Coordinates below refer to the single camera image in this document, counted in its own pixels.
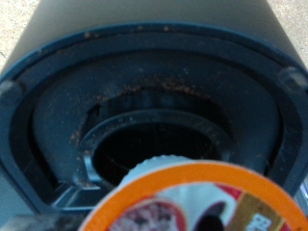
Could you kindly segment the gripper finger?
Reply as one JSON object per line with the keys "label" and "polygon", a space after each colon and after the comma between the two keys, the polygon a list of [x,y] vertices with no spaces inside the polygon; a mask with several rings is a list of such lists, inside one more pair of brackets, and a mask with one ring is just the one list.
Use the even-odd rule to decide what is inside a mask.
{"label": "gripper finger", "polygon": [[83,215],[17,216],[6,222],[0,231],[77,231]]}

